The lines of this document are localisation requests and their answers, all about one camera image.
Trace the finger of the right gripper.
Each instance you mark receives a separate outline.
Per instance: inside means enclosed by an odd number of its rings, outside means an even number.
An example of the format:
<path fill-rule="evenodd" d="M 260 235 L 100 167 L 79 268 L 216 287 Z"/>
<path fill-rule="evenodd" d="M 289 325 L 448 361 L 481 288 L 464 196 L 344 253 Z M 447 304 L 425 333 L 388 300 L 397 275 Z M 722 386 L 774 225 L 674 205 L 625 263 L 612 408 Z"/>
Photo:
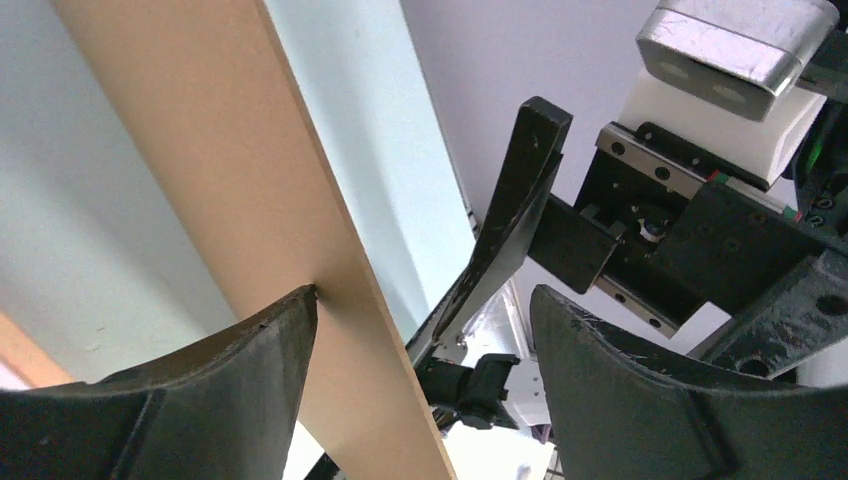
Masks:
<path fill-rule="evenodd" d="M 847 338 L 847 257 L 807 257 L 689 357 L 772 380 Z"/>
<path fill-rule="evenodd" d="M 440 353 L 457 361 L 466 324 L 523 265 L 562 162 L 573 115 L 534 96 L 522 103 L 470 259 L 408 342 L 415 367 Z"/>

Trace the brown backing board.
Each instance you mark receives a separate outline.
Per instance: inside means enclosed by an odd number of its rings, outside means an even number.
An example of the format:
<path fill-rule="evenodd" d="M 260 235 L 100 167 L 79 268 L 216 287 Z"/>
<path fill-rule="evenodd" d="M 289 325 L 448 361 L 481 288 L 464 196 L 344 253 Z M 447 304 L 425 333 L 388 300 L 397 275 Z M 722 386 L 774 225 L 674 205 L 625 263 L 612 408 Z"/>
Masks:
<path fill-rule="evenodd" d="M 261 1 L 58 1 L 233 311 L 318 289 L 299 419 L 351 479 L 454 468 Z"/>

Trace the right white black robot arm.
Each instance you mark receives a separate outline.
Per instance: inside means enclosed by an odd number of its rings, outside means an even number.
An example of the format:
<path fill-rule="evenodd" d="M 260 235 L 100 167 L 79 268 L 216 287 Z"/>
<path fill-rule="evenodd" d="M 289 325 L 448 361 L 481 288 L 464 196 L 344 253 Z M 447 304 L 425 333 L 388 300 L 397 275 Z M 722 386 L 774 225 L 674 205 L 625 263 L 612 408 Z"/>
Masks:
<path fill-rule="evenodd" d="M 847 119 L 827 106 L 791 166 L 800 209 L 654 122 L 605 126 L 577 201 L 552 183 L 572 117 L 517 114 L 471 259 L 408 343 L 430 406 L 477 429 L 540 411 L 569 479 L 843 479 L 847 390 L 792 371 L 847 336 Z M 728 322 L 677 354 L 554 288 L 532 295 L 535 355 L 449 352 L 526 261 L 603 290 L 663 334 L 705 304 Z"/>

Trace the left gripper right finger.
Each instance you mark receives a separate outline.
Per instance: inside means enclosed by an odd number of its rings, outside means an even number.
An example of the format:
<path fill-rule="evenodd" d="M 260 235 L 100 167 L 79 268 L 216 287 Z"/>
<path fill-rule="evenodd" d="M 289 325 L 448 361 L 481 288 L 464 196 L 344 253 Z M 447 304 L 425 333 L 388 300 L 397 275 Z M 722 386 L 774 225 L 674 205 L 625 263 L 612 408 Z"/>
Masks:
<path fill-rule="evenodd" d="M 670 351 L 552 287 L 529 305 L 569 479 L 843 479 L 847 390 L 736 373 Z"/>

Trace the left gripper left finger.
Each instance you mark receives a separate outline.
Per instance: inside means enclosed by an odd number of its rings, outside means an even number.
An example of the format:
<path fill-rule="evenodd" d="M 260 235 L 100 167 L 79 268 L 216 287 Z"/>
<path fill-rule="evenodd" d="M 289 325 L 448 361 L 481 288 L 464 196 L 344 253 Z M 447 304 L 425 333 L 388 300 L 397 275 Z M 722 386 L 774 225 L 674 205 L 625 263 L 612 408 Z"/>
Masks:
<path fill-rule="evenodd" d="M 318 323 L 299 287 L 98 382 L 1 395 L 5 479 L 280 479 Z"/>

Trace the orange wooden picture frame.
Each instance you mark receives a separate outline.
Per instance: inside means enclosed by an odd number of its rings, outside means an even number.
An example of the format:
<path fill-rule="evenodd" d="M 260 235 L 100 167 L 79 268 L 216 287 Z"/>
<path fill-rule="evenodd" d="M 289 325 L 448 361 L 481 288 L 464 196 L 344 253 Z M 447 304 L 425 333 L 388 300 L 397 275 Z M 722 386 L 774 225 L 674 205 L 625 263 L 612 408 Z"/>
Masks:
<path fill-rule="evenodd" d="M 46 388 L 75 381 L 4 313 L 1 313 L 1 361 L 30 387 Z"/>

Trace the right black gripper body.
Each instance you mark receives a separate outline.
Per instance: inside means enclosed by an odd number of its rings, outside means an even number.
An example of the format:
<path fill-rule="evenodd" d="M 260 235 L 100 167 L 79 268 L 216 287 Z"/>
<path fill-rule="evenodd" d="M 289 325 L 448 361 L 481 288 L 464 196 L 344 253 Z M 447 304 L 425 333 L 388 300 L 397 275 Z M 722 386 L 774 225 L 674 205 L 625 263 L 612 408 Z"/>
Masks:
<path fill-rule="evenodd" d="M 529 255 L 670 337 L 706 303 L 736 314 L 802 261 L 846 256 L 845 241 L 806 225 L 769 186 L 654 123 L 612 122 L 575 203 L 548 200 Z"/>

